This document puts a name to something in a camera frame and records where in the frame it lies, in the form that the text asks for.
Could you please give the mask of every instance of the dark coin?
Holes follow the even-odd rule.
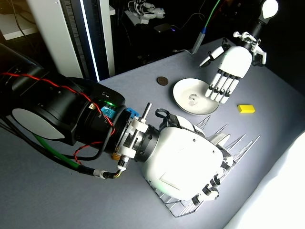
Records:
[[[163,76],[160,76],[157,78],[157,82],[158,82],[158,84],[165,86],[168,84],[168,79]]]

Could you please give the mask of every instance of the white plate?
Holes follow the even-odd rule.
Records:
[[[209,85],[197,79],[180,80],[173,87],[176,103],[186,112],[194,115],[207,115],[218,108],[219,102],[205,97]]]

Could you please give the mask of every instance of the red wire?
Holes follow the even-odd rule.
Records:
[[[100,114],[102,114],[102,115],[104,116],[104,118],[107,120],[107,122],[109,123],[109,125],[112,127],[111,135],[114,134],[115,129],[114,129],[114,125],[113,125],[113,123],[111,122],[111,120],[110,120],[106,115],[104,115],[104,114],[102,113],[102,111],[100,110],[99,106],[98,106],[95,102],[93,102],[85,93],[75,91],[74,89],[72,89],[72,88],[70,88],[70,87],[68,87],[68,86],[65,86],[65,85],[58,85],[58,84],[52,82],[51,80],[40,79],[40,78],[37,78],[37,77],[35,77],[35,76],[33,76],[33,75],[29,75],[29,74],[2,73],[2,75],[9,75],[9,76],[14,76],[14,77],[20,77],[20,76],[29,77],[29,78],[31,78],[31,79],[33,79],[33,80],[44,81],[44,82],[47,82],[47,83],[53,85],[54,87],[65,88],[65,89],[68,89],[69,91],[71,91],[72,93],[82,95],[83,97],[85,97],[89,102],[91,102],[91,103],[96,107],[96,109],[98,110],[98,112],[99,112]]]
[[[96,145],[96,144],[101,144],[101,143],[103,143],[103,142],[92,142],[92,143],[89,144],[89,145],[84,145],[84,146],[79,147],[77,150],[75,150],[75,152],[74,152],[74,154],[73,154],[74,160],[75,160],[78,164],[81,165],[81,161],[80,161],[79,159],[77,159],[77,154],[78,154],[82,149],[84,149],[84,148],[87,148],[87,147],[90,147],[90,146]]]

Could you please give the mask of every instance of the cable connector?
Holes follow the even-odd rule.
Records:
[[[103,173],[106,172],[105,170],[99,170],[99,169],[95,169],[94,172],[93,172],[93,175],[95,177],[98,177],[98,178],[102,178],[104,180],[106,180],[105,177],[103,177]]]

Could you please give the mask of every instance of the gray table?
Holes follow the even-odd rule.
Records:
[[[126,105],[142,112],[147,102],[153,110],[147,122],[158,126],[157,108],[184,116],[194,124],[206,116],[182,111],[172,96],[173,85],[183,78],[210,82],[220,60],[207,68],[198,64],[221,40],[203,45],[190,56],[180,53],[101,82],[126,98]],[[167,86],[156,82],[169,79]],[[253,104],[255,114],[241,115],[237,104]],[[251,67],[232,97],[212,115],[206,127],[212,134],[224,124],[232,140],[246,133],[239,149],[258,135],[261,138],[219,188],[220,197],[197,213],[174,218],[141,176],[140,164],[131,162],[117,180],[100,180],[69,171],[47,160],[11,134],[0,130],[0,228],[29,229],[221,229],[251,195],[263,176],[305,129],[305,98],[267,68]],[[53,142],[63,153],[70,147]],[[94,149],[83,154],[93,154]],[[94,167],[113,170],[108,155]]]

